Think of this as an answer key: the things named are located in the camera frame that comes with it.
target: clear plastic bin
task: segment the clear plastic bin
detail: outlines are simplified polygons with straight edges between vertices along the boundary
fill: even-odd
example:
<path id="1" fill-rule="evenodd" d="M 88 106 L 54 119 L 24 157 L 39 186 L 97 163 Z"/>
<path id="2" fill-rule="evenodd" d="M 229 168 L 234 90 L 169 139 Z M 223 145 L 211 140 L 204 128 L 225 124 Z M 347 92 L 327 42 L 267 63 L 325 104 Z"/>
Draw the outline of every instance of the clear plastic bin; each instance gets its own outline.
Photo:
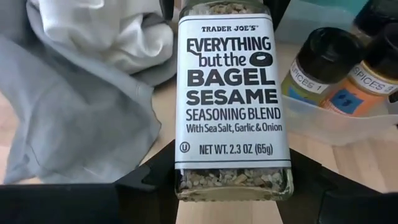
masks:
<path id="1" fill-rule="evenodd" d="M 281 82 L 300 48 L 301 45 L 277 43 Z M 284 96 L 283 100 L 289 131 L 334 146 L 368 138 L 398 124 L 398 103 L 390 104 L 387 100 L 370 111 L 367 117 L 361 118 L 328 111 L 288 96 Z"/>
<path id="2" fill-rule="evenodd" d="M 301 0 L 291 0 L 275 32 L 280 42 L 302 45 L 308 35 L 320 27 L 350 30 L 355 15 L 341 6 L 321 6 Z"/>

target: white label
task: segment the white label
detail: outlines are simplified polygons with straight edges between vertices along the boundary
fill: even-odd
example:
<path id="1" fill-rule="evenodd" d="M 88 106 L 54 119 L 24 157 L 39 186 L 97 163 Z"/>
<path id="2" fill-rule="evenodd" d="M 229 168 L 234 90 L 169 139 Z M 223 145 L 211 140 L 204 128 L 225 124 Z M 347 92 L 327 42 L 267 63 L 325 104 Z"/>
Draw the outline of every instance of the white label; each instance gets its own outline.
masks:
<path id="1" fill-rule="evenodd" d="M 326 88 L 329 87 L 327 84 L 322 84 L 311 80 L 309 77 L 305 76 L 297 65 L 296 60 L 293 61 L 290 67 L 290 74 L 292 74 L 293 80 L 301 86 L 304 90 L 310 91 L 312 93 L 321 94 Z"/>
<path id="2" fill-rule="evenodd" d="M 378 94 L 390 95 L 398 88 L 398 85 L 386 83 L 372 76 L 361 64 L 355 65 L 349 76 L 363 88 Z"/>
<path id="3" fill-rule="evenodd" d="M 176 169 L 290 167 L 271 17 L 186 16 Z"/>

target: seasoning jar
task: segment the seasoning jar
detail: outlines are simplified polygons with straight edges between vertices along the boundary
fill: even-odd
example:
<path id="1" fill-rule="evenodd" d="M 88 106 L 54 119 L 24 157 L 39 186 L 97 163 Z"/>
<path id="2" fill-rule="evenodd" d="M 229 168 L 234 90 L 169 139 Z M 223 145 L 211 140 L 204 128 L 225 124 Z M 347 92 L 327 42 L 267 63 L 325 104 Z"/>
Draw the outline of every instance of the seasoning jar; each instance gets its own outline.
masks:
<path id="1" fill-rule="evenodd" d="M 177 197 L 287 199 L 294 187 L 267 6 L 192 0 L 180 17 Z"/>
<path id="2" fill-rule="evenodd" d="M 370 43 L 364 60 L 355 65 L 339 89 L 321 107 L 361 116 L 398 90 L 398 23 L 389 24 Z"/>
<path id="3" fill-rule="evenodd" d="M 318 106 L 363 56 L 363 44 L 347 31 L 311 32 L 282 82 L 284 95 Z"/>
<path id="4" fill-rule="evenodd" d="M 398 0 L 369 0 L 355 17 L 351 32 L 368 45 L 393 22 L 398 22 Z"/>

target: gray fabric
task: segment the gray fabric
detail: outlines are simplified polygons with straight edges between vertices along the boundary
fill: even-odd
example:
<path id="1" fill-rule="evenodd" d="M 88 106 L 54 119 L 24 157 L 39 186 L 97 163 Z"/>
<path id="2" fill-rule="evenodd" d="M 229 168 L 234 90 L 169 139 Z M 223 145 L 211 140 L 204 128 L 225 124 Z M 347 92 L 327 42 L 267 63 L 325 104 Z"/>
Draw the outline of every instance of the gray fabric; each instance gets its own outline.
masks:
<path id="1" fill-rule="evenodd" d="M 20 121 L 4 183 L 113 182 L 132 171 L 159 133 L 153 88 L 46 39 L 26 0 L 0 1 L 0 91 Z M 150 85 L 172 76 L 154 71 L 138 75 L 159 78 Z"/>

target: wooden table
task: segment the wooden table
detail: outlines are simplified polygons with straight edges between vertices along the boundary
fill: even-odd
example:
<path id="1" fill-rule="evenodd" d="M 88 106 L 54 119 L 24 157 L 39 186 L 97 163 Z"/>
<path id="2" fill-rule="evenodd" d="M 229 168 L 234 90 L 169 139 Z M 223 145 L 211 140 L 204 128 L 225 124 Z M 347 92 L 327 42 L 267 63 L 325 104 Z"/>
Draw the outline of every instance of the wooden table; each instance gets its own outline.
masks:
<path id="1" fill-rule="evenodd" d="M 281 79 L 298 51 L 297 46 L 278 45 Z M 154 109 L 162 122 L 160 135 L 146 159 L 152 157 L 175 137 L 175 80 L 157 89 Z M 17 120 L 9 103 L 0 95 L 0 179 Z M 346 146 L 330 146 L 314 139 L 289 133 L 289 144 L 325 167 L 380 192 L 398 191 L 398 130 L 395 126 L 377 136 Z M 40 183 L 37 179 L 24 183 Z M 178 224 L 260 224 L 282 223 L 274 202 L 180 203 Z"/>

